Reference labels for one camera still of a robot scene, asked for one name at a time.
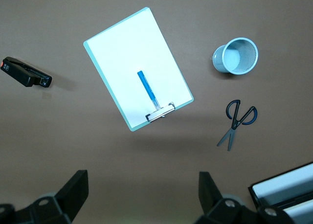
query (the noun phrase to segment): scissors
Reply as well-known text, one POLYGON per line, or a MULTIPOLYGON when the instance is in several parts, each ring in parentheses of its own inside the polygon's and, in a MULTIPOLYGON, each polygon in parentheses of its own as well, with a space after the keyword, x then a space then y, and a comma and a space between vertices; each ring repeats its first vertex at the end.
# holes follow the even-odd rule
POLYGON ((228 142, 228 151, 230 151, 231 146, 233 144, 234 141, 234 136, 236 133, 236 129, 237 127, 242 123, 243 125, 250 125, 252 124, 256 118, 258 117, 258 111, 256 110, 256 108, 254 106, 252 106, 245 114, 244 116, 240 119, 237 120, 237 114, 238 114, 238 110, 239 110, 239 105, 240 105, 240 100, 234 100, 231 101, 226 108, 226 115, 229 119, 233 119, 233 122, 231 124, 231 128, 227 131, 227 133, 224 135, 224 137, 220 140, 220 142, 217 144, 217 146, 220 146, 228 137, 229 137, 229 142, 228 142), (236 103, 236 110, 234 113, 234 117, 231 117, 231 115, 229 114, 229 108, 231 105, 233 105, 234 103, 236 103), (250 120, 249 122, 243 122, 248 115, 250 115, 251 112, 254 112, 254 116, 253 119, 250 120))

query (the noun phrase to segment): gray tabletop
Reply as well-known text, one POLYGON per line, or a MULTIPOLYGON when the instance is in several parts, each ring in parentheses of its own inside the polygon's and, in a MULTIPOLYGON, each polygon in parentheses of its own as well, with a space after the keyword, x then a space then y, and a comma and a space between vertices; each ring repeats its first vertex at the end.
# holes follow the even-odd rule
POLYGON ((26 88, 0 72, 0 203, 26 207, 79 169, 89 197, 74 223, 193 223, 199 171, 254 209, 247 187, 312 161, 312 0, 1 0, 0 54, 53 77, 26 88), (131 132, 83 42, 149 7, 194 102, 131 132), (211 57, 247 37, 256 67, 222 74, 211 57), (257 120, 217 143, 227 104, 257 120))

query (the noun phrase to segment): stapler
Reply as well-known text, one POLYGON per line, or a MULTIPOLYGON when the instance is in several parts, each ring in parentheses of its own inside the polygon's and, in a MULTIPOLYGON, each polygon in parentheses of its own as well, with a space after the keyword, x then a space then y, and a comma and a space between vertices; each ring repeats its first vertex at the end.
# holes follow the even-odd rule
POLYGON ((6 57, 0 69, 26 87, 40 85, 48 88, 52 81, 51 76, 12 57, 6 57))

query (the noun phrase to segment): clipboard clip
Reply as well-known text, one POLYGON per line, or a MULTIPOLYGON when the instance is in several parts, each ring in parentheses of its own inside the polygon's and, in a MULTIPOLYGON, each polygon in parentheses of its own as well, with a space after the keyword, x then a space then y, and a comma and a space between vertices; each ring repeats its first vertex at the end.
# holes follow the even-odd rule
POLYGON ((159 110, 156 110, 155 112, 151 113, 151 114, 147 114, 146 118, 149 121, 149 123, 161 118, 161 117, 165 117, 166 114, 175 111, 175 105, 173 102, 169 103, 167 106, 160 108, 159 110))
POLYGON ((26 87, 40 85, 48 88, 52 77, 12 57, 6 57, 0 69, 26 87))

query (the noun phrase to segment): pen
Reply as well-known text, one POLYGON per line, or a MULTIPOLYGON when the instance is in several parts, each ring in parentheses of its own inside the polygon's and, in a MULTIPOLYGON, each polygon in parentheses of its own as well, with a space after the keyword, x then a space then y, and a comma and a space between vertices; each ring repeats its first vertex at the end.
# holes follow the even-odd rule
POLYGON ((143 74, 142 71, 137 72, 137 74, 138 74, 138 76, 139 76, 139 78, 140 78, 144 88, 146 89, 147 94, 149 95, 153 105, 155 106, 156 110, 160 110, 161 107, 160 107, 159 103, 157 102, 157 99, 156 99, 155 95, 153 94, 152 89, 149 86, 149 83, 148 83, 145 75, 143 74))

